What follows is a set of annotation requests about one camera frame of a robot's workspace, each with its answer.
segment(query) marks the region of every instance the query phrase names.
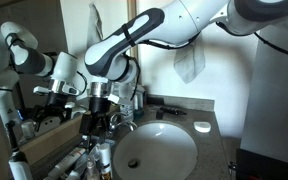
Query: bathroom counter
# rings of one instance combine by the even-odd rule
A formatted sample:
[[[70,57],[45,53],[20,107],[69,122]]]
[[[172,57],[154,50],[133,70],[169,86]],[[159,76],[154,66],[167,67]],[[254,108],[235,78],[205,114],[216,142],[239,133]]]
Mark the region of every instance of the bathroom counter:
[[[197,146],[198,158],[194,170],[186,179],[231,179],[214,111],[181,109],[186,112],[187,115],[164,113],[162,120],[156,120],[157,109],[157,106],[148,105],[144,108],[144,115],[134,122],[138,126],[151,121],[169,122],[178,125],[192,137]],[[195,121],[209,122],[211,124],[211,131],[208,133],[196,131],[193,125]],[[118,141],[127,133],[126,131],[129,130],[124,128],[115,135],[114,139],[117,141],[116,144],[118,144]],[[120,179],[115,171],[114,179]]]

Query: sink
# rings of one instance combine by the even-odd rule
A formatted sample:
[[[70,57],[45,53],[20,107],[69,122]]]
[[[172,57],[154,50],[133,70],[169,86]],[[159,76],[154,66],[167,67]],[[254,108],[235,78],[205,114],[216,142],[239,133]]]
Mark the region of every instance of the sink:
[[[195,168],[197,147],[182,128],[149,123],[117,144],[113,167],[125,180],[185,179]]]

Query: robotic arm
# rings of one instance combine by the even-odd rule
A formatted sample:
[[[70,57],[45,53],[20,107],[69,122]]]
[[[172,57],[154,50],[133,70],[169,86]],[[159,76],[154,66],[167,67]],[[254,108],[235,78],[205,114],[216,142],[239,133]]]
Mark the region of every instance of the robotic arm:
[[[150,40],[180,48],[214,22],[235,36],[249,35],[267,25],[288,33],[288,0],[174,0],[161,9],[141,13],[91,46],[85,55],[86,68],[95,76],[130,82],[136,66],[123,58],[123,52]]]

